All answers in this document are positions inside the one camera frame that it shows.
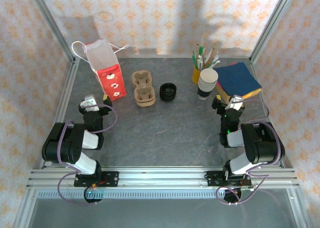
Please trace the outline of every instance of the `blue notebook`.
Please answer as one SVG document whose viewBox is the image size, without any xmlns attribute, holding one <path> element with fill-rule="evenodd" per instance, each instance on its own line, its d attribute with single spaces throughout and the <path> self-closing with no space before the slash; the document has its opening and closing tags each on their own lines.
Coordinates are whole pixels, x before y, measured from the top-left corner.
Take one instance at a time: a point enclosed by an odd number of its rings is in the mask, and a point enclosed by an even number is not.
<svg viewBox="0 0 320 228">
<path fill-rule="evenodd" d="M 229 96 L 245 96 L 261 88 L 261 85 L 250 74 L 244 62 L 214 68 L 214 70 L 218 73 L 219 84 Z"/>
</svg>

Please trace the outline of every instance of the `paper bag handle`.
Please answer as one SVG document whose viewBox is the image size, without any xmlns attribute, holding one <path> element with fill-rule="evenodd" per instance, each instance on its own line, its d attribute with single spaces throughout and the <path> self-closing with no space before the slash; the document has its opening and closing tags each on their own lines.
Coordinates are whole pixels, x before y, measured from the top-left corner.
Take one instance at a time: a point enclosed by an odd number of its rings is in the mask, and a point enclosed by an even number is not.
<svg viewBox="0 0 320 228">
<path fill-rule="evenodd" d="M 79 58 L 81 58 L 82 60 L 84 60 L 84 61 L 86 61 L 86 62 L 89 63 L 88 60 L 86 60 L 86 59 L 84 59 L 83 57 L 79 56 L 79 55 L 74 51 L 74 46 L 73 46 L 73 45 L 74 45 L 75 43 L 77 43 L 77 42 L 79 42 L 79 43 L 82 44 L 82 47 L 83 47 L 83 49 L 85 50 L 84 52 L 87 53 L 87 51 L 86 51 L 87 48 L 86 48 L 85 44 L 84 44 L 83 42 L 80 42 L 80 41 L 75 41 L 75 42 L 73 42 L 73 43 L 71 44 L 71 50 L 72 50 L 72 52 L 73 52 L 77 57 L 79 57 Z M 113 47 L 115 47 L 115 48 L 118 49 L 118 50 L 115 51 L 114 53 L 119 52 L 120 50 L 126 49 L 126 48 L 129 47 L 129 44 L 127 44 L 126 46 L 123 46 L 123 47 L 117 47 L 117 46 L 113 45 L 112 43 L 109 43 L 109 44 L 110 44 L 111 46 L 113 46 Z"/>
</svg>

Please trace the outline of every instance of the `yellow cup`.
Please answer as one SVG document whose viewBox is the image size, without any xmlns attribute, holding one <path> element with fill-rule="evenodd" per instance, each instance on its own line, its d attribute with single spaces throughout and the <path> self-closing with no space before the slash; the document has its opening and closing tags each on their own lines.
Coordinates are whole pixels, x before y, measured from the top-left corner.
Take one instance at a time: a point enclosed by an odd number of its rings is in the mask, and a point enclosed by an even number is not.
<svg viewBox="0 0 320 228">
<path fill-rule="evenodd" d="M 194 82 L 196 85 L 198 85 L 199 77 L 200 77 L 200 71 L 196 69 L 196 67 L 193 67 L 193 74 L 192 74 L 192 82 Z"/>
</svg>

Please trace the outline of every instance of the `patterned wallpaper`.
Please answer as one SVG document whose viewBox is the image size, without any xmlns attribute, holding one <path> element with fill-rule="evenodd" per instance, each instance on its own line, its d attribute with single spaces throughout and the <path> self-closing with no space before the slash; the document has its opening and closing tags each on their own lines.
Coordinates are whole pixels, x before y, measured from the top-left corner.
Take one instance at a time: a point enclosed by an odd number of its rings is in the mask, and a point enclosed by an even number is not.
<svg viewBox="0 0 320 228">
<path fill-rule="evenodd" d="M 107 37 L 118 56 L 190 56 L 196 43 L 250 56 L 278 0 L 45 0 L 69 45 Z"/>
<path fill-rule="evenodd" d="M 320 0 L 292 0 L 255 64 L 270 115 L 320 223 Z"/>
<path fill-rule="evenodd" d="M 0 227 L 38 168 L 69 63 L 32 0 L 0 0 Z"/>
</svg>

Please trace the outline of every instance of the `stack of paper cups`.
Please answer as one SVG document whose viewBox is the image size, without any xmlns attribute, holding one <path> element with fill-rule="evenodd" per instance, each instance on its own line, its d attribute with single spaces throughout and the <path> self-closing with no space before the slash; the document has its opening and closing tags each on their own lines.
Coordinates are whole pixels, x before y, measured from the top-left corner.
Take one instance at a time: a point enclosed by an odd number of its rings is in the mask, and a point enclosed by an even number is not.
<svg viewBox="0 0 320 228">
<path fill-rule="evenodd" d="M 206 68 L 201 71 L 198 82 L 198 97 L 206 100 L 211 91 L 215 88 L 218 81 L 218 73 L 212 68 Z"/>
</svg>

